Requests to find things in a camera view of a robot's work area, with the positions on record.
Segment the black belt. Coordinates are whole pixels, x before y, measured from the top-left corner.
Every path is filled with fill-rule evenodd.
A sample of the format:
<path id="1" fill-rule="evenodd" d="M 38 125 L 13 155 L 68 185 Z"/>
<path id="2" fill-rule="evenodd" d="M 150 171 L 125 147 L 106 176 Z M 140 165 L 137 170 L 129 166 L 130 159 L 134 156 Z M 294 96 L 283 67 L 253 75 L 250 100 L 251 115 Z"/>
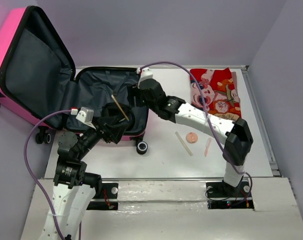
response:
<path id="1" fill-rule="evenodd" d="M 127 124 L 127 131 L 130 131 L 135 125 L 135 115 L 129 105 L 115 102 L 107 103 L 101 111 L 102 117 L 113 118 L 119 124 Z"/>

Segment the wooden chopstick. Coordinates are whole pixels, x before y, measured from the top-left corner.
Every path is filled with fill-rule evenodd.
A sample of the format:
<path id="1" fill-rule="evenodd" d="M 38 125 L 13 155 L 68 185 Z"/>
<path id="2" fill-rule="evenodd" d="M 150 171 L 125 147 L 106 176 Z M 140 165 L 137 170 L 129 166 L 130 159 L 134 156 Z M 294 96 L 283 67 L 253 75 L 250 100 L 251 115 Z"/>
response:
<path id="1" fill-rule="evenodd" d="M 114 103 L 116 104 L 116 106 L 118 107 L 118 109 L 120 110 L 120 112 L 122 113 L 122 115 L 124 116 L 124 118 L 129 121 L 130 119 L 128 118 L 128 116 L 126 115 L 126 113 L 124 112 L 123 108 L 121 107 L 121 105 L 119 104 L 119 102 L 117 101 L 117 99 L 115 98 L 115 96 L 112 94 L 111 95 L 112 100 L 114 101 Z"/>
<path id="2" fill-rule="evenodd" d="M 184 147 L 184 149 L 187 151 L 187 153 L 190 156 L 193 156 L 193 153 L 191 152 L 191 150 L 189 149 L 189 147 L 186 145 L 186 143 L 184 142 L 183 138 L 181 137 L 181 135 L 176 131 L 175 135 L 177 136 L 178 140 L 180 141 L 180 143 L 182 144 L 182 146 Z"/>

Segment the red printed cloth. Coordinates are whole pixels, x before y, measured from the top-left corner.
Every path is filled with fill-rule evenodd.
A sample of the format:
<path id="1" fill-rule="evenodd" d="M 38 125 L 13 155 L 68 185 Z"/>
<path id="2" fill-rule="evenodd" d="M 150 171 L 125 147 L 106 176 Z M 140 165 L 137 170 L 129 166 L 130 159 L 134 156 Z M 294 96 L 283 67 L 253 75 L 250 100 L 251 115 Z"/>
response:
<path id="1" fill-rule="evenodd" d="M 240 98 L 237 91 L 237 75 L 229 68 L 190 70 L 191 105 L 209 114 L 236 121 L 241 117 Z"/>

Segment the pink comb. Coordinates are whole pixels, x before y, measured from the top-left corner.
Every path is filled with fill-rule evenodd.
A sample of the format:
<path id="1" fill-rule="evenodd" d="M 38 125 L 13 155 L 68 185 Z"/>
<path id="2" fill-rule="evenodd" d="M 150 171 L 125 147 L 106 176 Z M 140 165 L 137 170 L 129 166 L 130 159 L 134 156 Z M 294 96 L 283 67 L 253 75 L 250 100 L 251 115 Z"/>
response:
<path id="1" fill-rule="evenodd" d="M 208 138 L 205 144 L 204 156 L 207 157 L 208 151 L 212 142 L 212 138 Z"/>

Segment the pink hard-shell suitcase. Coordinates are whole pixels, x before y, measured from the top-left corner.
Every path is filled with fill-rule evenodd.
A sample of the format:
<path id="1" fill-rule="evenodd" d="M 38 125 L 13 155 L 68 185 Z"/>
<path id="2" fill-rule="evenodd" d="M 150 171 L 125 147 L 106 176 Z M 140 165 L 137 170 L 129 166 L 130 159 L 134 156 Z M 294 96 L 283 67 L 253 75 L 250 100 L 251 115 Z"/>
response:
<path id="1" fill-rule="evenodd" d="M 124 141 L 134 141 L 136 151 L 148 150 L 144 135 L 148 122 L 147 107 L 132 107 L 128 86 L 140 76 L 132 67 L 90 66 L 76 70 L 75 63 L 45 12 L 38 6 L 15 8 L 0 28 L 0 108 L 6 107 L 27 122 L 40 125 L 35 140 L 49 143 L 48 129 L 68 130 L 77 134 L 88 127 L 65 113 L 86 107 L 94 118 L 114 103 L 111 95 L 131 107 L 134 127 L 125 131 Z"/>

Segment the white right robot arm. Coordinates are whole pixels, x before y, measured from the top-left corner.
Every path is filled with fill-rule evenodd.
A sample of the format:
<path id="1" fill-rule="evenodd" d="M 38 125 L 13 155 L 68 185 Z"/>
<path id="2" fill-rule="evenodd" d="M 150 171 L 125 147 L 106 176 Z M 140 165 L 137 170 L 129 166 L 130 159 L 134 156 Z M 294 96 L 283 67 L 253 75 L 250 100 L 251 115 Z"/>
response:
<path id="1" fill-rule="evenodd" d="M 130 104 L 148 107 L 163 120 L 191 127 L 215 138 L 226 160 L 222 192 L 233 196 L 240 190 L 245 161 L 254 142 L 246 120 L 238 118 L 233 121 L 206 113 L 177 96 L 166 95 L 161 84 L 152 78 L 127 89 Z"/>

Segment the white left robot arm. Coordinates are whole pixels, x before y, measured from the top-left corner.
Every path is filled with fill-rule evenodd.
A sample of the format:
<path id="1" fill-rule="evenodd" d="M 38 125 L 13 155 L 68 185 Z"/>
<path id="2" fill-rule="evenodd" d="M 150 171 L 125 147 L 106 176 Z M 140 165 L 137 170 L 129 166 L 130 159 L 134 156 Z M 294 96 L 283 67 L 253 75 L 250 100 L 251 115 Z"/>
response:
<path id="1" fill-rule="evenodd" d="M 102 177 L 86 172 L 85 155 L 100 141 L 117 144 L 130 122 L 122 115 L 96 117 L 91 127 L 77 135 L 64 132 L 58 140 L 58 160 L 53 179 L 52 204 L 39 239 L 76 239 L 85 211 L 102 193 Z"/>

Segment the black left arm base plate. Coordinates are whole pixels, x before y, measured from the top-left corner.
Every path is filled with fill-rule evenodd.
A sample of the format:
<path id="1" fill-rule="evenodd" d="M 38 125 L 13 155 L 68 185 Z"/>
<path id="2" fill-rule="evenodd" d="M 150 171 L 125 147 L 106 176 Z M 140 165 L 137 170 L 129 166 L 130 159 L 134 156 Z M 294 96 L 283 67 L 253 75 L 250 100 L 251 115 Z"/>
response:
<path id="1" fill-rule="evenodd" d="M 118 210 L 119 184 L 117 182 L 103 182 L 100 193 L 96 193 L 90 201 L 88 211 L 116 211 Z"/>

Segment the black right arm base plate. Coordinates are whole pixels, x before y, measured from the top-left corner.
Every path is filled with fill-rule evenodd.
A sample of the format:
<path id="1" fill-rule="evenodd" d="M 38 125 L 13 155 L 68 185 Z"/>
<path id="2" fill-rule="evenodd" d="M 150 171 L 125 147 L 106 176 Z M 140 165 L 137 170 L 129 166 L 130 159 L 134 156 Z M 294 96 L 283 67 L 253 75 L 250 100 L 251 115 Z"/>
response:
<path id="1" fill-rule="evenodd" d="M 238 187 L 229 186 L 223 181 L 207 182 L 207 207 L 209 210 L 253 210 L 255 207 L 250 190 L 251 186 L 247 181 L 242 181 Z"/>

